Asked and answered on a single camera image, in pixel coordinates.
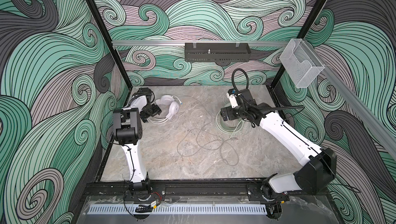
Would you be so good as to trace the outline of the white over-ear headphones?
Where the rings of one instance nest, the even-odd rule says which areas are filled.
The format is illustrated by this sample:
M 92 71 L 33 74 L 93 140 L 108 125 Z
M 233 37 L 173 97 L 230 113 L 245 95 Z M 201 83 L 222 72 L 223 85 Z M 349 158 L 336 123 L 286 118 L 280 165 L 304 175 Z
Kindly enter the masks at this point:
M 168 106 L 168 113 L 164 118 L 149 118 L 148 121 L 152 124 L 164 124 L 167 121 L 170 121 L 173 116 L 175 116 L 180 108 L 180 105 L 182 105 L 181 100 L 177 96 L 173 95 L 163 95 L 161 98 L 155 100 L 155 104 L 159 105 L 165 105 Z

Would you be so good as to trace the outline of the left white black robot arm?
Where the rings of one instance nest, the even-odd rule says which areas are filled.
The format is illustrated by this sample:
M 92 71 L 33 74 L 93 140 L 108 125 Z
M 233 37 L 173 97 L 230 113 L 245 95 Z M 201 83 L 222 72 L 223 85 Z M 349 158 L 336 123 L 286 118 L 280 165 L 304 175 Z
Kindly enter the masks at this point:
M 144 166 L 139 141 L 143 123 L 160 113 L 154 103 L 154 94 L 134 96 L 127 106 L 114 110 L 113 138 L 122 147 L 130 171 L 128 188 L 132 192 L 150 192 L 150 179 Z

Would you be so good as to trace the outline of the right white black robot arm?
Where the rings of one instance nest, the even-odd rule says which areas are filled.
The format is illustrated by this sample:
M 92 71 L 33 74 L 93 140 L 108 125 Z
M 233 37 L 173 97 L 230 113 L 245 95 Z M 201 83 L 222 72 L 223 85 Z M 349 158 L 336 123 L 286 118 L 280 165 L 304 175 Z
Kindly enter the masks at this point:
M 270 106 L 253 107 L 235 95 L 228 97 L 230 105 L 221 109 L 224 121 L 243 119 L 274 136 L 296 158 L 302 168 L 296 172 L 275 175 L 268 180 L 270 193 L 303 191 L 315 195 L 336 178 L 337 156 L 323 149 L 294 130 Z

